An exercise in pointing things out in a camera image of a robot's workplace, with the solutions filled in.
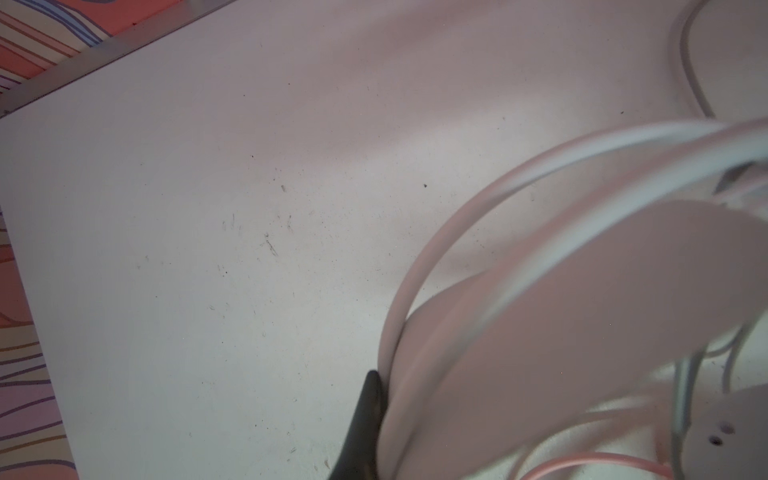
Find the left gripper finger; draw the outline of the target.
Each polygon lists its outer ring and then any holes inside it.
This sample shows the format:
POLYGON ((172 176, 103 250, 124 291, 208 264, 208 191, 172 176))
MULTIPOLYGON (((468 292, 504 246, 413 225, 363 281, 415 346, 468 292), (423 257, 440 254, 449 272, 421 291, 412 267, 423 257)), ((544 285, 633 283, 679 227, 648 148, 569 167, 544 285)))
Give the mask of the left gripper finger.
POLYGON ((380 374, 369 371, 330 480, 378 478, 376 450, 387 403, 380 374))

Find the white headphones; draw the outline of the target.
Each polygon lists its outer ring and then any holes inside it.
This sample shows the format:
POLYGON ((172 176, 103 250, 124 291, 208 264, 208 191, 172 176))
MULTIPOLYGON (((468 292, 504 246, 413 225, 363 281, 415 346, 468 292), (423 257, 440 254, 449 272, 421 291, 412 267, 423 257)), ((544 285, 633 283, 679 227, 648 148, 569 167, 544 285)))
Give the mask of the white headphones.
POLYGON ((552 148, 464 204, 414 261, 385 320, 378 476, 473 474, 759 318, 766 222, 673 193, 766 156, 765 119, 646 123, 552 148), (651 142, 670 149, 414 306, 451 246, 503 201, 565 167, 651 142))

